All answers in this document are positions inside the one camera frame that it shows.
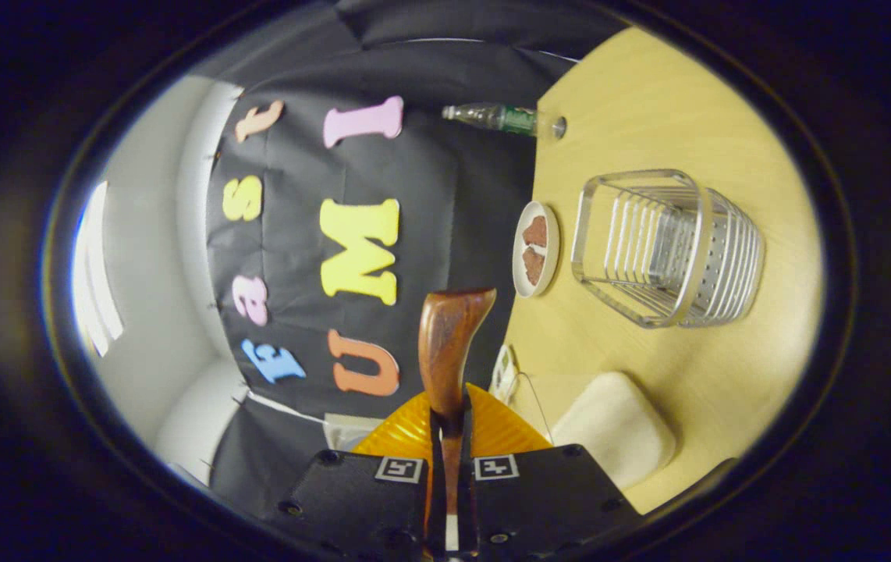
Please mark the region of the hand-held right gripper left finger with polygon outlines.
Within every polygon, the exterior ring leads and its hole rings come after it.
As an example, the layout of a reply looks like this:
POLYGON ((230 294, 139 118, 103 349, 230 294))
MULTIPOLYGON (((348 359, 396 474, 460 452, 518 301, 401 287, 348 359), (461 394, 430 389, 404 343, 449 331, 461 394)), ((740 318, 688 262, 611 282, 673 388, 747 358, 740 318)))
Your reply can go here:
POLYGON ((435 428, 418 393, 355 449, 317 452, 268 523, 321 561, 424 561, 443 481, 435 428))

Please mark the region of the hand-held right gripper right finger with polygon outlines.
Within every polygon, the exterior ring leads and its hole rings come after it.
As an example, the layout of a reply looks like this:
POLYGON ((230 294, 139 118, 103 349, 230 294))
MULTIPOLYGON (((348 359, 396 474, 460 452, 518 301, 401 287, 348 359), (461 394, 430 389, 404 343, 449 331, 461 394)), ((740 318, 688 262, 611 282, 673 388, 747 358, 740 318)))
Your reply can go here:
POLYGON ((641 523, 595 457, 556 446, 480 387, 467 387, 460 537, 477 561, 564 561, 641 523))

